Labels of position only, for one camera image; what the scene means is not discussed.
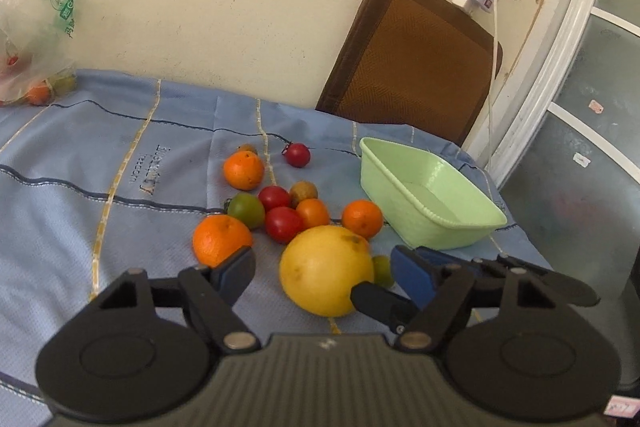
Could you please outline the red tomato far back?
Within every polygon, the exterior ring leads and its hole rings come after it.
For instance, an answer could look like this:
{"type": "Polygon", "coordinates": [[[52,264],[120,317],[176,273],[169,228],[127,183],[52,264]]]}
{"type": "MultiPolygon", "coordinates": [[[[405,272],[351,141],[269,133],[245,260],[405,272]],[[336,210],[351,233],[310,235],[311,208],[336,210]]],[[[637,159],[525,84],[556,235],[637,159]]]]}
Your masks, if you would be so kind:
{"type": "Polygon", "coordinates": [[[290,143],[281,152],[288,165],[295,168],[306,167],[311,160],[311,153],[303,143],[290,143]]]}

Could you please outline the small orange tomato middle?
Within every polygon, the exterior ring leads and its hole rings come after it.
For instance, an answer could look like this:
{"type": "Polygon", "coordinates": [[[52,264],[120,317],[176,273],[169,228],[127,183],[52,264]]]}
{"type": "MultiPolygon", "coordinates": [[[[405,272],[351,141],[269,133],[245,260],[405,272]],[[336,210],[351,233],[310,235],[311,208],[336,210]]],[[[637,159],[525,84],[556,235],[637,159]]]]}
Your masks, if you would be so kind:
{"type": "Polygon", "coordinates": [[[303,221],[304,229],[321,227],[331,222],[328,208],[324,202],[318,198],[307,198],[302,200],[296,207],[300,219],[303,221]]]}

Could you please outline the light green plastic basket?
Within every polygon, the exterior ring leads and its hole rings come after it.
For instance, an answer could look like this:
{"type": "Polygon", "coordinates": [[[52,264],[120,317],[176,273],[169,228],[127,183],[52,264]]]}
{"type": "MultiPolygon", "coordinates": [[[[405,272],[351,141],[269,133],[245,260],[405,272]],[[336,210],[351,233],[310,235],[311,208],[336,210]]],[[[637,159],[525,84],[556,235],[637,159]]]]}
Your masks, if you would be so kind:
{"type": "Polygon", "coordinates": [[[360,140],[360,185],[410,247],[462,248],[508,222],[492,199],[448,161],[378,138],[360,140]]]}

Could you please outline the red tomato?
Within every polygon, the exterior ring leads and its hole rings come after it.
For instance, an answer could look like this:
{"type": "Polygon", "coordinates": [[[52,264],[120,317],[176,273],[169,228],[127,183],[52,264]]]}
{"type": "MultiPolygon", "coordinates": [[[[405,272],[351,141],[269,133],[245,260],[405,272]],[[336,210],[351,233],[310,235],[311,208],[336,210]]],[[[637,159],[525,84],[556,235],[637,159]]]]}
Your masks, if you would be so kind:
{"type": "Polygon", "coordinates": [[[291,206],[290,193],[279,185],[265,186],[262,191],[259,192],[258,199],[259,202],[262,203],[262,207],[264,207],[265,212],[269,212],[270,210],[280,207],[288,208],[291,206]]]}
{"type": "Polygon", "coordinates": [[[304,231],[304,221],[292,208],[272,208],[266,213],[265,231],[275,242],[288,244],[298,233],[304,231]]]}
{"type": "Polygon", "coordinates": [[[281,152],[288,165],[295,168],[306,167],[311,160],[311,153],[303,143],[290,143],[281,152]]]}

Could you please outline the orange tangerine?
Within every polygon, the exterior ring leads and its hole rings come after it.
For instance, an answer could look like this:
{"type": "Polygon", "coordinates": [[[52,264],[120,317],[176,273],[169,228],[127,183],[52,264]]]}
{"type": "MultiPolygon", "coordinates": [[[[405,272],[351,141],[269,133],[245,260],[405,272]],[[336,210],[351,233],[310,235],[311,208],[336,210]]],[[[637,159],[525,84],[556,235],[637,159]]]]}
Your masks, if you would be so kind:
{"type": "Polygon", "coordinates": [[[201,265],[216,268],[235,251],[253,246],[250,229],[238,219],[227,215],[204,218],[194,229],[192,248],[201,265]]]}
{"type": "Polygon", "coordinates": [[[239,150],[226,159],[222,174],[227,183],[237,190],[252,191],[262,183],[265,167],[257,154],[239,150]]]}
{"type": "Polygon", "coordinates": [[[345,206],[341,224],[365,239],[372,239],[384,225],[384,216],[380,208],[374,202],[367,199],[359,199],[345,206]]]}

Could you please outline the brown woven chair mat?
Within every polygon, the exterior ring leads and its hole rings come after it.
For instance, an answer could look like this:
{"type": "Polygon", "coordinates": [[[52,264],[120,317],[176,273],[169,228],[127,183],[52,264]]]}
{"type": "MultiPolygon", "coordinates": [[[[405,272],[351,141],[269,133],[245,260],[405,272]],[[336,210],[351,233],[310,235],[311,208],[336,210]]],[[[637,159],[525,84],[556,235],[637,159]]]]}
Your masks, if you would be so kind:
{"type": "Polygon", "coordinates": [[[316,107],[460,145],[501,64],[492,35],[447,0],[362,0],[316,107]]]}

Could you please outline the large yellow grapefruit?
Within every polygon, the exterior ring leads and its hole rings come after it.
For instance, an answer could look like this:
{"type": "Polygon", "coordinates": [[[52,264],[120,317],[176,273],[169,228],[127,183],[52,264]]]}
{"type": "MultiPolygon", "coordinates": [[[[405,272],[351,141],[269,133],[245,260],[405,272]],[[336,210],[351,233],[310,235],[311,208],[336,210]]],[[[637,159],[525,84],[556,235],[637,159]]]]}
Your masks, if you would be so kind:
{"type": "Polygon", "coordinates": [[[318,317],[344,317],[355,311],[352,288],[374,281],[369,243],[337,225],[308,229],[285,247],[279,279],[299,308],[318,317]]]}

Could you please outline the small brown fruit back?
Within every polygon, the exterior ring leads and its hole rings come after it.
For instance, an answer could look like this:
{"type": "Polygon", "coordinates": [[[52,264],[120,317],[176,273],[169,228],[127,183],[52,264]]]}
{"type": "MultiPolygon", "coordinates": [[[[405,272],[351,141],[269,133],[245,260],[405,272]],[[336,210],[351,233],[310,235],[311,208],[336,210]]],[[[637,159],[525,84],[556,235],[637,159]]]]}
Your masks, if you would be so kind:
{"type": "Polygon", "coordinates": [[[238,146],[236,151],[237,152],[248,152],[248,153],[252,153],[254,155],[258,155],[256,147],[254,147],[254,145],[248,144],[248,143],[245,143],[245,144],[242,144],[242,145],[238,146]]]}

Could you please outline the red tomato back middle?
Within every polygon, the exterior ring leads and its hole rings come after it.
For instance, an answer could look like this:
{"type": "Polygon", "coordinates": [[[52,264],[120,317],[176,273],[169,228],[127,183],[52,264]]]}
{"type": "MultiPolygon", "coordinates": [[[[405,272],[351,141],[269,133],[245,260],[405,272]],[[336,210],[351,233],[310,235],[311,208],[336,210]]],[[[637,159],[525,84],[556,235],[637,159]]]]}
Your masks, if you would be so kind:
{"type": "Polygon", "coordinates": [[[288,208],[291,206],[290,193],[279,185],[265,186],[262,191],[259,192],[258,199],[259,202],[262,203],[262,207],[264,207],[265,212],[269,212],[270,210],[280,207],[288,208]]]}

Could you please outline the red tomato front middle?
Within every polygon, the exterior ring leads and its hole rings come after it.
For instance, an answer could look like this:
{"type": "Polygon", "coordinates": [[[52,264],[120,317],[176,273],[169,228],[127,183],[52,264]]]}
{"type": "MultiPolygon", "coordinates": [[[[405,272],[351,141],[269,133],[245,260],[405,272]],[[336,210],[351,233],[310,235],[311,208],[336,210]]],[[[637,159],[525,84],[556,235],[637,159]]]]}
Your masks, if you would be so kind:
{"type": "Polygon", "coordinates": [[[265,231],[275,242],[288,244],[298,233],[304,231],[304,221],[292,208],[272,208],[266,213],[265,231]]]}

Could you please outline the blue tablecloth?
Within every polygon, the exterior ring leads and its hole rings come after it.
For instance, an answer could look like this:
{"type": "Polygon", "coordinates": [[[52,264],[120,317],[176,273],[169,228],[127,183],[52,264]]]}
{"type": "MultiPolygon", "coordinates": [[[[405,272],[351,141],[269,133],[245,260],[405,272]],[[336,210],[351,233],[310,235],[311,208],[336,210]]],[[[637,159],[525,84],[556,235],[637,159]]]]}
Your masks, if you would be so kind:
{"type": "Polygon", "coordinates": [[[174,277],[192,234],[233,195],[222,165],[238,146],[282,187],[307,180],[333,219],[363,198],[362,138],[428,150],[492,199],[490,176],[460,147],[406,124],[357,124],[311,109],[167,80],[83,70],[47,107],[1,112],[1,421],[50,416],[35,386],[41,347],[129,268],[174,277]],[[303,143],[295,168],[282,150],[303,143]]]}

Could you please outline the white framed glass door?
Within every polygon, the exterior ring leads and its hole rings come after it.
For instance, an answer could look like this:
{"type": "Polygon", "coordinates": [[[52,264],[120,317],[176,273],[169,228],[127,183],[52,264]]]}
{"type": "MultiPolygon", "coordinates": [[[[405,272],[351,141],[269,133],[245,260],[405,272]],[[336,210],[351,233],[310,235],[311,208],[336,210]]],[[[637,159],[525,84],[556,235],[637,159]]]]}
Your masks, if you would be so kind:
{"type": "Polygon", "coordinates": [[[590,285],[585,317],[639,393],[639,0],[570,0],[538,77],[492,160],[522,240],[590,285]]]}

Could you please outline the brown kiwi fruit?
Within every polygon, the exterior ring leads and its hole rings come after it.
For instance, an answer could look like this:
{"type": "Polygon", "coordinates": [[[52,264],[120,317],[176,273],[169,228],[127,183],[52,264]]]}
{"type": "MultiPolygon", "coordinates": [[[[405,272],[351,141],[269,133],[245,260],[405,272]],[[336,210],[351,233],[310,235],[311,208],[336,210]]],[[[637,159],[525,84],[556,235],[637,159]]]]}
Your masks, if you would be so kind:
{"type": "Polygon", "coordinates": [[[306,199],[317,198],[318,188],[312,182],[303,180],[294,183],[288,194],[290,194],[291,207],[296,208],[306,199]]]}

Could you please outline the orange fruit in bag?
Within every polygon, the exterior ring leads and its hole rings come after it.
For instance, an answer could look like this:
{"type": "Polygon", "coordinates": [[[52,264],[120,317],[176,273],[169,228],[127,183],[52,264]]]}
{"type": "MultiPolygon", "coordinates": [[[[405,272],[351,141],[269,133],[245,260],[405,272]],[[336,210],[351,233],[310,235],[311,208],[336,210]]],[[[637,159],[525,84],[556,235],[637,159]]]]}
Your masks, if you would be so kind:
{"type": "Polygon", "coordinates": [[[26,93],[26,100],[30,105],[43,106],[50,103],[53,98],[52,89],[47,83],[40,83],[30,88],[26,93]]]}

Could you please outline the green tomato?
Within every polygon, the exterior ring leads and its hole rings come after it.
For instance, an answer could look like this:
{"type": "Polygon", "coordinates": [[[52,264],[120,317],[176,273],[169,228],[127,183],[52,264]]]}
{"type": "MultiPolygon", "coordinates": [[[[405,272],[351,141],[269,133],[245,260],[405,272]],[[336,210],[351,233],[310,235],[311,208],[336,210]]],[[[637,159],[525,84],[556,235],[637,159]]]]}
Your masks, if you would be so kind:
{"type": "Polygon", "coordinates": [[[264,225],[266,212],[259,198],[253,194],[239,192],[224,202],[224,211],[228,216],[243,222],[250,230],[264,225]]]}
{"type": "Polygon", "coordinates": [[[383,288],[392,288],[395,285],[395,280],[392,270],[390,269],[390,258],[374,256],[372,263],[374,268],[374,283],[383,288]]]}

